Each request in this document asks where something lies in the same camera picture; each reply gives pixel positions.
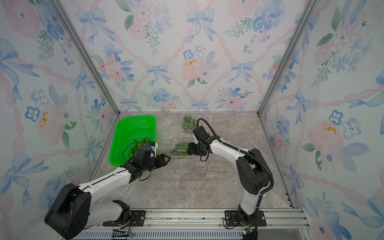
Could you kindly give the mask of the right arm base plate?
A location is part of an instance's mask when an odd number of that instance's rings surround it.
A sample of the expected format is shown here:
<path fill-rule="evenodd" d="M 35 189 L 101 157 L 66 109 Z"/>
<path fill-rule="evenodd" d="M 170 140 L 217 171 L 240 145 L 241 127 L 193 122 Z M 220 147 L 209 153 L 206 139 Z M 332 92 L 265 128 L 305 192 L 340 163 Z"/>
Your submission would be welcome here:
<path fill-rule="evenodd" d="M 256 211 L 252 215 L 246 215 L 239 210 L 226 210 L 224 211 L 225 217 L 223 223 L 227 228 L 235 227 L 266 227 L 266 217 L 261 210 Z"/>

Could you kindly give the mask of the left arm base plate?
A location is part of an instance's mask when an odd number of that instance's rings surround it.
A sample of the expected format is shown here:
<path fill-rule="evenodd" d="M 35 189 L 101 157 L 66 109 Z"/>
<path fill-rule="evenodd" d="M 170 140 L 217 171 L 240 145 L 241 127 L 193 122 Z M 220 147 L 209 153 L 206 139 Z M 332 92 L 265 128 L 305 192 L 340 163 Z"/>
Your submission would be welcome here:
<path fill-rule="evenodd" d="M 145 210 L 130 210 L 115 221 L 104 222 L 103 227 L 143 227 L 146 213 Z"/>

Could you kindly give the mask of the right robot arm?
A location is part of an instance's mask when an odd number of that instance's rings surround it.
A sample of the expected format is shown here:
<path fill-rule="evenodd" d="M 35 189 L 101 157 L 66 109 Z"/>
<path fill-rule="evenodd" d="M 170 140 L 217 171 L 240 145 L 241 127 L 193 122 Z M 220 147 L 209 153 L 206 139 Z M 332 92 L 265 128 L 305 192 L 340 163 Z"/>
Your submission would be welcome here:
<path fill-rule="evenodd" d="M 245 189 L 240 212 L 251 216 L 259 211 L 265 193 L 274 187 L 273 174 L 263 155 L 257 149 L 246 150 L 223 140 L 192 142 L 187 153 L 195 156 L 218 155 L 235 164 L 240 182 Z"/>

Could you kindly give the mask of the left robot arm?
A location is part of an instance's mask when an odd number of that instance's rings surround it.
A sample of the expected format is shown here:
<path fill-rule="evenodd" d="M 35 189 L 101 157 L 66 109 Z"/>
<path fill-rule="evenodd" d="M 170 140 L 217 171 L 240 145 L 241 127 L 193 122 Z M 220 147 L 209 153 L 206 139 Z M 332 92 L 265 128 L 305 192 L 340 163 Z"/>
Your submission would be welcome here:
<path fill-rule="evenodd" d="M 141 167 L 127 162 L 88 183 L 65 185 L 48 210 L 45 224 L 66 240 L 73 239 L 96 224 L 112 222 L 120 227 L 128 226 L 134 219 L 128 204 L 121 200 L 103 205 L 95 205 L 95 202 L 111 191 L 139 179 L 143 172 L 166 166 L 170 159 L 165 154 L 151 156 Z"/>

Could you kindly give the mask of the green plastic basket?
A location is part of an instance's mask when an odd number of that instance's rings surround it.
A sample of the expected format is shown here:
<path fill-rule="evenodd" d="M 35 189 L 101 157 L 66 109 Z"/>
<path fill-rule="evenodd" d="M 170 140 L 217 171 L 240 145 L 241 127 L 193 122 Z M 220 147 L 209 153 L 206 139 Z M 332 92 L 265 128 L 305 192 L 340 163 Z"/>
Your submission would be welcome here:
<path fill-rule="evenodd" d="M 140 141 L 149 137 L 150 142 L 156 141 L 156 118 L 153 116 L 135 116 L 120 120 L 117 123 L 109 156 L 112 166 L 119 167 L 130 159 L 129 148 L 133 140 Z"/>

